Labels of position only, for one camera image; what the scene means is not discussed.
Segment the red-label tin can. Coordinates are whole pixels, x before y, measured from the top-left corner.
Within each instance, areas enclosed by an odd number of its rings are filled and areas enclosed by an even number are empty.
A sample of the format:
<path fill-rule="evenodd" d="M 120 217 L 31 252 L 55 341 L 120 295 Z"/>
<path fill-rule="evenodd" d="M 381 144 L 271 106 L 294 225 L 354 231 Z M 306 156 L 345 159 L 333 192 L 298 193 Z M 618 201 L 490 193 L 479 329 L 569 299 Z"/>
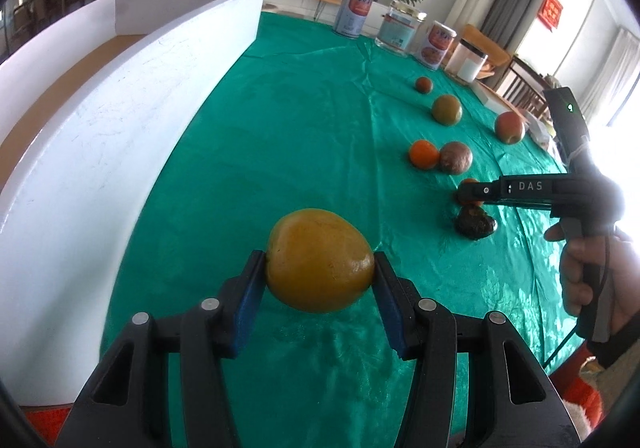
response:
<path fill-rule="evenodd" d="M 342 0 L 333 31 L 343 37 L 358 38 L 373 2 L 374 0 Z"/>
<path fill-rule="evenodd" d="M 457 32 L 453 29 L 433 22 L 416 51 L 416 59 L 425 67 L 437 70 L 456 37 Z"/>

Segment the orange tangerine front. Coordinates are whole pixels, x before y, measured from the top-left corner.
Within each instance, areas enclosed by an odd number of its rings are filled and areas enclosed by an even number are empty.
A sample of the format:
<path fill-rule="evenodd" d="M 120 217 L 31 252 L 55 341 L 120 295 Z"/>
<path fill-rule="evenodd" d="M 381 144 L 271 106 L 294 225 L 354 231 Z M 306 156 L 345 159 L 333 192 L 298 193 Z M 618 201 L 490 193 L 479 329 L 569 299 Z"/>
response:
<path fill-rule="evenodd" d="M 478 184 L 478 181 L 474 179 L 474 177 L 468 177 L 459 184 L 456 194 L 454 195 L 459 205 L 475 205 L 476 207 L 484 205 L 483 200 L 478 200 L 475 197 L 474 186 L 476 184 Z"/>

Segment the red apple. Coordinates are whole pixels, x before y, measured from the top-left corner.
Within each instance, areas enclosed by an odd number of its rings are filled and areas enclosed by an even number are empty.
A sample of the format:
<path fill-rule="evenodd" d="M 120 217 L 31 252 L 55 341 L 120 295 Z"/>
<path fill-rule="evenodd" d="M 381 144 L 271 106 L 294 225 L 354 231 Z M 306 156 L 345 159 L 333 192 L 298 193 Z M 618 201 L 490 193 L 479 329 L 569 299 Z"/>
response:
<path fill-rule="evenodd" d="M 503 112 L 496 118 L 495 133 L 503 144 L 514 145 L 524 138 L 525 124 L 516 112 Z"/>

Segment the small wooden side table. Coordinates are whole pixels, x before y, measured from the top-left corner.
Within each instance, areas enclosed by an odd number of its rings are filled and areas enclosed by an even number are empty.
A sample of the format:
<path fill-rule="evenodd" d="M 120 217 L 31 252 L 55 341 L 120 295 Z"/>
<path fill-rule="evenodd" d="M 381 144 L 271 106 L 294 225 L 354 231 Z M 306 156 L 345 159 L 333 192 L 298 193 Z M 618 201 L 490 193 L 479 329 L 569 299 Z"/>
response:
<path fill-rule="evenodd" d="M 342 0 L 314 0 L 314 1 L 317 2 L 316 9 L 314 10 L 315 22 L 320 18 L 324 8 L 327 5 L 340 6 L 342 4 Z"/>

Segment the dark mangosteen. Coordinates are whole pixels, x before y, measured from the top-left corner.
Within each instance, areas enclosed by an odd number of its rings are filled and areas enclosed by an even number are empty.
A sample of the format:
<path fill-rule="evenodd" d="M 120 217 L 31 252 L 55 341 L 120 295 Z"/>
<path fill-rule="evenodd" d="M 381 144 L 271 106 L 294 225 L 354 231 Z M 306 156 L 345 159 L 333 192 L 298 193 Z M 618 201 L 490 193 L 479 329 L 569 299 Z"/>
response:
<path fill-rule="evenodd" d="M 464 205 L 454 220 L 454 229 L 463 237 L 480 240 L 492 235 L 498 223 L 482 207 Z"/>

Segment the orange tangerine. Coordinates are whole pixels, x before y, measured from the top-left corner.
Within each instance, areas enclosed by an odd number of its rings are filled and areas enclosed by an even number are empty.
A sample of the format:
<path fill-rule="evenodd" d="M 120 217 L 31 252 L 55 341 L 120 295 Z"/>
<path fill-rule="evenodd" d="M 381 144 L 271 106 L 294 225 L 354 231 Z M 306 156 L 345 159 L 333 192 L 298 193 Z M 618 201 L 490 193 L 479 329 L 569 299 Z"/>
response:
<path fill-rule="evenodd" d="M 459 184 L 456 194 L 454 195 L 459 205 L 475 205 L 476 207 L 484 205 L 483 200 L 478 200 L 475 197 L 474 186 L 476 184 L 478 184 L 478 181 L 474 179 L 474 177 L 468 177 Z"/>
<path fill-rule="evenodd" d="M 439 150 L 426 139 L 418 139 L 408 151 L 409 161 L 420 170 L 432 170 L 439 165 Z"/>

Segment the red-label tin can left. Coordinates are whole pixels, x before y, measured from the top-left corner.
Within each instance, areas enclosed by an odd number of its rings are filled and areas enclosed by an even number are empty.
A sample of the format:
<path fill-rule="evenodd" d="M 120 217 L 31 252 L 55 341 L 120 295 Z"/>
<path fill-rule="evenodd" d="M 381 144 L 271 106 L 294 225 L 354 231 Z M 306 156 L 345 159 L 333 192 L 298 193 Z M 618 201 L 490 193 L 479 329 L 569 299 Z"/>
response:
<path fill-rule="evenodd" d="M 342 0 L 333 31 L 343 37 L 358 38 L 373 2 L 374 0 Z"/>

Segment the green satin tablecloth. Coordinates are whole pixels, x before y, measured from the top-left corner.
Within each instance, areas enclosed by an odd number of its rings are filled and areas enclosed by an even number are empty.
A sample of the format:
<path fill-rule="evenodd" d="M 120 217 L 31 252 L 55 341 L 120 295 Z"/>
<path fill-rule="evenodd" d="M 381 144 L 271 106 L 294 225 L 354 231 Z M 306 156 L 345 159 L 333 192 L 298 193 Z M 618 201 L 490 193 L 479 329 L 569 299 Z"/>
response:
<path fill-rule="evenodd" d="M 559 366 L 576 350 L 564 312 L 560 248 L 544 240 L 547 213 L 493 207 L 495 234 L 454 229 L 458 179 L 414 168 L 410 146 L 468 145 L 469 175 L 554 173 L 531 139 L 495 135 L 495 115 L 434 72 L 434 95 L 463 107 L 452 127 L 416 92 L 415 60 L 329 26 L 266 13 L 255 42 L 218 83 L 158 177 L 120 264 L 102 342 L 137 312 L 183 313 L 219 292 L 264 249 L 282 216 L 334 212 L 383 251 L 420 293 L 466 316 L 503 312 L 534 356 Z M 412 364 L 388 346 L 372 294 L 327 314 L 271 294 L 247 346 L 224 366 L 247 447 L 389 447 L 404 413 Z"/>

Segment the orange lounge chair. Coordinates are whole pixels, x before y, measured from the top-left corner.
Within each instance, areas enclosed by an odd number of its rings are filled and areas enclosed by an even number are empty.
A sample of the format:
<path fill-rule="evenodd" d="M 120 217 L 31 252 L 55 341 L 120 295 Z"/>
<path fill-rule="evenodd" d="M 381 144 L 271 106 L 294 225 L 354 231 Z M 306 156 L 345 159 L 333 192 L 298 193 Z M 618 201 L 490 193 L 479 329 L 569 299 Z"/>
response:
<path fill-rule="evenodd" d="M 466 24 L 462 29 L 461 39 L 469 42 L 487 55 L 486 64 L 480 68 L 478 80 L 495 82 L 510 64 L 512 55 L 494 40 L 489 39 L 475 26 Z"/>

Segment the yellow-green pear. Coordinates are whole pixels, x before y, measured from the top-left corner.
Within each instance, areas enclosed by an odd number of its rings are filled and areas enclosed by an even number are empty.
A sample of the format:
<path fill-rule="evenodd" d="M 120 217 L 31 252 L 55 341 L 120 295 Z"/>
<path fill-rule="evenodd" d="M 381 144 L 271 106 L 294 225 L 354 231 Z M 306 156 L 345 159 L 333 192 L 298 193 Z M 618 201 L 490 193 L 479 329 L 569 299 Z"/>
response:
<path fill-rule="evenodd" d="M 462 105 L 454 95 L 440 95 L 432 106 L 432 117 L 440 124 L 451 127 L 462 118 Z"/>
<path fill-rule="evenodd" d="M 308 313 L 344 309 L 369 289 L 373 273 L 374 255 L 367 240 L 333 212 L 298 210 L 273 226 L 267 285 L 293 309 Z"/>

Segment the small reddish fruit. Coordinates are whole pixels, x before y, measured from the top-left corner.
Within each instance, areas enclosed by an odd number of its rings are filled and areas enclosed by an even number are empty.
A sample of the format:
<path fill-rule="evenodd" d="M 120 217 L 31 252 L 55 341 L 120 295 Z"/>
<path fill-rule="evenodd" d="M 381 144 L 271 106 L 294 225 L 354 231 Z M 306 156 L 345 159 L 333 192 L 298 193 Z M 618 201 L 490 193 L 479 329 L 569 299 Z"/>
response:
<path fill-rule="evenodd" d="M 419 77 L 414 83 L 414 88 L 421 94 L 428 94 L 433 91 L 433 82 L 430 78 Z"/>

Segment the clear jar blue label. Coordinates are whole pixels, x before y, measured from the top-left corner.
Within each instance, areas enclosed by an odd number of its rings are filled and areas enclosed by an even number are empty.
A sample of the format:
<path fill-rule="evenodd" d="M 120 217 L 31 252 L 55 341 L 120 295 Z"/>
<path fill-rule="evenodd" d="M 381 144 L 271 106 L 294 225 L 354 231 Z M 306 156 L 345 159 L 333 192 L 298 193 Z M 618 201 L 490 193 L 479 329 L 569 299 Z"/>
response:
<path fill-rule="evenodd" d="M 426 13 L 399 0 L 391 0 L 374 43 L 381 49 L 406 56 Z"/>

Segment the sweet potato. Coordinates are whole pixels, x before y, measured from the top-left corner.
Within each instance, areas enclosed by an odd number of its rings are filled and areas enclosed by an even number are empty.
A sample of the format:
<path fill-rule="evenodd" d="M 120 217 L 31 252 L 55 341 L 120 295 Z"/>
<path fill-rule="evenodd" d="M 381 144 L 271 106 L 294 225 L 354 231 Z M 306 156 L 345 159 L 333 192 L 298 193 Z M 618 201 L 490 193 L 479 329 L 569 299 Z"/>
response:
<path fill-rule="evenodd" d="M 450 142 L 439 153 L 439 169 L 451 175 L 463 174 L 471 168 L 473 153 L 468 145 Z"/>

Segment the dining table with chairs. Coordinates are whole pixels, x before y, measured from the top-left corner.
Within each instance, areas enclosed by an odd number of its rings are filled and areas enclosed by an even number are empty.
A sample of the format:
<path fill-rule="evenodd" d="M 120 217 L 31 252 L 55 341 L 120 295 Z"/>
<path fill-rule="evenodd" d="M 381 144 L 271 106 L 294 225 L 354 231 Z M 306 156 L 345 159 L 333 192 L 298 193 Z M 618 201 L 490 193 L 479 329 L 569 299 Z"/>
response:
<path fill-rule="evenodd" d="M 1 60 L 64 16 L 95 0 L 14 0 L 1 8 Z"/>

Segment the clear jar white contents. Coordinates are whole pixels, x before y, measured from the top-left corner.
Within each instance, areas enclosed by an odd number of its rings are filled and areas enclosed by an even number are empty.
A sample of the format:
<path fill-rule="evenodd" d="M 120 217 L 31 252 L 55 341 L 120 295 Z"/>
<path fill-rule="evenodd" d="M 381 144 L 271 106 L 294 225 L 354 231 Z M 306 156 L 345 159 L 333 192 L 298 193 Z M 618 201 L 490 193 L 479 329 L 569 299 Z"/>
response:
<path fill-rule="evenodd" d="M 488 54 L 476 45 L 461 39 L 445 67 L 446 74 L 462 84 L 472 83 L 485 65 Z"/>

